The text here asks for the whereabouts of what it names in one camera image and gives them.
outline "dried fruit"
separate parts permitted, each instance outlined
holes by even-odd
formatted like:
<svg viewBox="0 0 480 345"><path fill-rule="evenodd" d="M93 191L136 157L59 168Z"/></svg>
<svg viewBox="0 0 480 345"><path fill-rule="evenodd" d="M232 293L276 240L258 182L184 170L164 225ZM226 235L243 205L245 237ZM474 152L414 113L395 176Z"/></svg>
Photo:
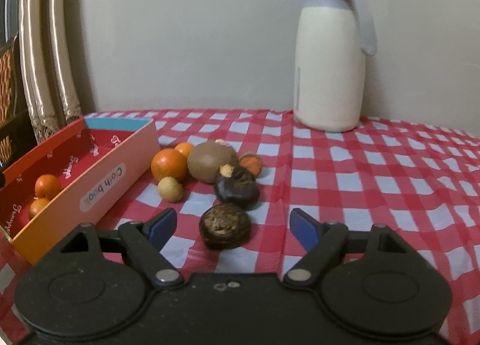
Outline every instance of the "dried fruit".
<svg viewBox="0 0 480 345"><path fill-rule="evenodd" d="M35 182L35 196L52 200L62 191L62 186L54 175L41 175Z"/></svg>
<svg viewBox="0 0 480 345"><path fill-rule="evenodd" d="M163 149L153 157L150 169L157 180L173 177L182 181L187 174L187 159L175 149Z"/></svg>
<svg viewBox="0 0 480 345"><path fill-rule="evenodd" d="M214 187L222 203L235 203L241 208L255 204L260 197L255 177L240 165L221 166Z"/></svg>
<svg viewBox="0 0 480 345"><path fill-rule="evenodd" d="M251 221L248 214L233 203L213 206L200 218L199 230L210 249L233 249L248 241Z"/></svg>
<svg viewBox="0 0 480 345"><path fill-rule="evenodd" d="M175 146L175 150L179 152L182 156L185 158L188 158L190 155L191 150L194 148L190 142L182 142L181 144L178 144Z"/></svg>
<svg viewBox="0 0 480 345"><path fill-rule="evenodd" d="M50 200L45 198L34 200L28 209L28 217L33 219L48 203L50 203Z"/></svg>
<svg viewBox="0 0 480 345"><path fill-rule="evenodd" d="M255 177L260 175L263 168L263 162L260 156L255 153L246 153L238 159L238 163L244 168L247 168L248 171L253 174Z"/></svg>
<svg viewBox="0 0 480 345"><path fill-rule="evenodd" d="M158 194L170 203L176 203L183 196L183 187L173 177L164 177L157 185Z"/></svg>

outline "gray handle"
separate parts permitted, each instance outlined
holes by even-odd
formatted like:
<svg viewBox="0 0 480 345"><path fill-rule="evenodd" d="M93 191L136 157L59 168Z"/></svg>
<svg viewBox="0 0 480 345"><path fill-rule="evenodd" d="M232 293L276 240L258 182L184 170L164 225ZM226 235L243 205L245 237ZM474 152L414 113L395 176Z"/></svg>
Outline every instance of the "gray handle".
<svg viewBox="0 0 480 345"><path fill-rule="evenodd" d="M358 32L363 53L374 56L377 52L377 33L375 31L374 18L367 0L351 0L353 9L357 14Z"/></svg>

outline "orange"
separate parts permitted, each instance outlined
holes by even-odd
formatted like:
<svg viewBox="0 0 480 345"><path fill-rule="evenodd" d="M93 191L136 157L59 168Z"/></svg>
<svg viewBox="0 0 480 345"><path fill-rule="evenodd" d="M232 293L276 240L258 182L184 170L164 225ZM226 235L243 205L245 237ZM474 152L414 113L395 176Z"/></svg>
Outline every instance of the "orange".
<svg viewBox="0 0 480 345"><path fill-rule="evenodd" d="M41 175L35 182L35 196L52 200L62 191L62 186L54 175Z"/></svg>
<svg viewBox="0 0 480 345"><path fill-rule="evenodd" d="M193 148L194 146L189 142L182 142L181 144L175 146L175 150L182 154L185 158L188 158L188 155Z"/></svg>
<svg viewBox="0 0 480 345"><path fill-rule="evenodd" d="M40 198L37 200L34 200L33 203L30 205L30 208L28 209L28 217L32 219L35 217L40 211L43 210L43 208L50 203L50 200L45 199L45 198Z"/></svg>
<svg viewBox="0 0 480 345"><path fill-rule="evenodd" d="M187 174L187 158L175 149L163 149L153 157L150 169L157 180L173 177L182 181Z"/></svg>

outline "table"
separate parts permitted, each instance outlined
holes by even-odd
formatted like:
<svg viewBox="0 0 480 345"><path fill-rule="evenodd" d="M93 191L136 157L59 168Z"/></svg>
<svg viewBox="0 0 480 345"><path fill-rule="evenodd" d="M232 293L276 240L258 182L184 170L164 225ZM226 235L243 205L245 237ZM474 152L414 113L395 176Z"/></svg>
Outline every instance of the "table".
<svg viewBox="0 0 480 345"><path fill-rule="evenodd" d="M285 273L305 253L288 227L290 210L353 230L386 223L449 281L454 300L441 333L453 344L480 341L480 140L460 130L362 118L348 133L310 130L291 111L157 110L95 113L100 117L151 117L158 142L170 146L227 140L239 153L260 154L262 196L250 211L251 240L231 251L209 251L198 233L199 216L215 203L213 187L187 182L186 200L167 204L150 171L98 223L115 228L146 221L172 206L177 231L162 254L191 272ZM0 239L2 337L23 334L13 306L18 279L28 268Z"/></svg>

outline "label sticker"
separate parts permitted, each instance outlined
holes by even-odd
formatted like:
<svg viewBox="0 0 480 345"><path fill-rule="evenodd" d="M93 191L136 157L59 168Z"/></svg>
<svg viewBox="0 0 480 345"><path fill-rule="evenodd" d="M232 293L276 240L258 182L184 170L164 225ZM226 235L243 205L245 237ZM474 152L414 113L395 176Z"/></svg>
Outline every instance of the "label sticker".
<svg viewBox="0 0 480 345"><path fill-rule="evenodd" d="M117 182L125 176L127 167L124 163L112 169L102 180L80 199L80 211L90 210Z"/></svg>

